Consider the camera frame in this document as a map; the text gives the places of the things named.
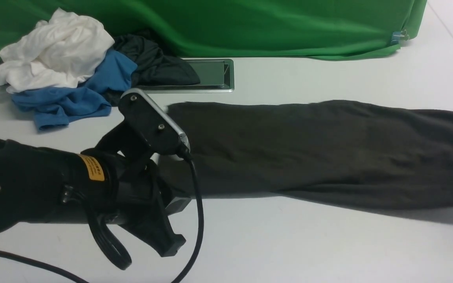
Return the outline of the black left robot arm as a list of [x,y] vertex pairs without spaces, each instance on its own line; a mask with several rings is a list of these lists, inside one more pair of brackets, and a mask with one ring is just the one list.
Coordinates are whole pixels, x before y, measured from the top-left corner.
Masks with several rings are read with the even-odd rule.
[[160,256],[185,238],[171,229],[170,188],[151,157],[175,153],[177,134],[122,122],[80,154],[0,139],[0,233],[20,222],[86,224],[82,195],[96,219],[118,224]]

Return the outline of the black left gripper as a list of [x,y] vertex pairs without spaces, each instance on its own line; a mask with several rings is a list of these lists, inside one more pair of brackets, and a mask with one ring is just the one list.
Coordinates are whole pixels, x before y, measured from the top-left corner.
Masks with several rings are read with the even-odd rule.
[[151,126],[148,132],[121,122],[82,155],[103,165],[112,185],[107,203],[124,215],[121,227],[152,247],[160,256],[175,256],[185,238],[171,228],[166,201],[173,196],[163,181],[154,154],[175,155],[186,144],[171,127]]

